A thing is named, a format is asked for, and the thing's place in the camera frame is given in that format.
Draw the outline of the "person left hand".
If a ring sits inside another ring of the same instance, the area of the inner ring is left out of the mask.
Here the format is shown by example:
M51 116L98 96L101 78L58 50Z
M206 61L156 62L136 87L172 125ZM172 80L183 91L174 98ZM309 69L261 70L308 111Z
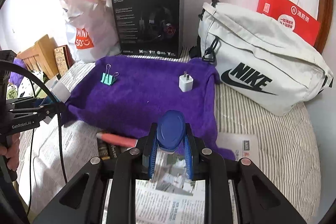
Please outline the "person left hand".
M11 135L13 143L9 148L1 145L1 156L5 156L8 159L7 167L13 171L16 171L19 165L20 136L20 132Z

